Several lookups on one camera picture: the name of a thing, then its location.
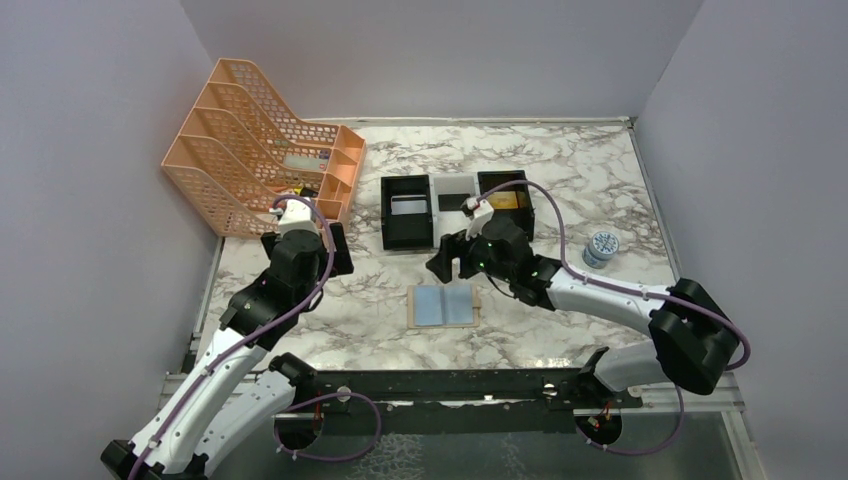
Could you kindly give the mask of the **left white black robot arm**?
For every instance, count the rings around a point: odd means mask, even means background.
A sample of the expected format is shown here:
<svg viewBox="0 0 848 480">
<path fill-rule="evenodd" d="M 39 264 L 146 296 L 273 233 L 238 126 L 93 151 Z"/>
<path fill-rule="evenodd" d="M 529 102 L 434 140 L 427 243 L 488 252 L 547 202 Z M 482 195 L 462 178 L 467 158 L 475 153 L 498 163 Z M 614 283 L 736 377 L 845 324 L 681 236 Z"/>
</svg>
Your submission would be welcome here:
<svg viewBox="0 0 848 480">
<path fill-rule="evenodd" d="M 327 279 L 352 273 L 344 228 L 329 231 L 328 252 L 312 230 L 261 237 L 270 265 L 229 301 L 207 350 L 176 393 L 129 440 L 114 440 L 101 461 L 117 479 L 206 479 L 270 415 L 313 401 L 312 369 L 290 356 L 285 367 L 260 375 L 246 397 L 231 395 L 245 376 L 314 309 Z"/>
</svg>

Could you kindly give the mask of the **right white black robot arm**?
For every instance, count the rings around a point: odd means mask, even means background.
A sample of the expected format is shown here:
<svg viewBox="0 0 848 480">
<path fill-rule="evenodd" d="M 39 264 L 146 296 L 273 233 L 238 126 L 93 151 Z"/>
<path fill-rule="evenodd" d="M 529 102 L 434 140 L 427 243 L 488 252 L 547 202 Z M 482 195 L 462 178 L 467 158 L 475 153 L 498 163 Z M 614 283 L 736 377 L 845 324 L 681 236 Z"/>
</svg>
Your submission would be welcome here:
<svg viewBox="0 0 848 480">
<path fill-rule="evenodd" d="M 577 380 L 579 398 L 600 407 L 630 387 L 671 382 L 698 395 L 711 394 L 742 345 L 742 335 L 696 281 L 646 286 L 572 273 L 533 251 L 513 221 L 495 218 L 470 237 L 447 234 L 426 263 L 438 280 L 483 274 L 507 284 L 521 303 L 550 311 L 578 312 L 612 321 L 647 341 L 595 352 Z"/>
</svg>

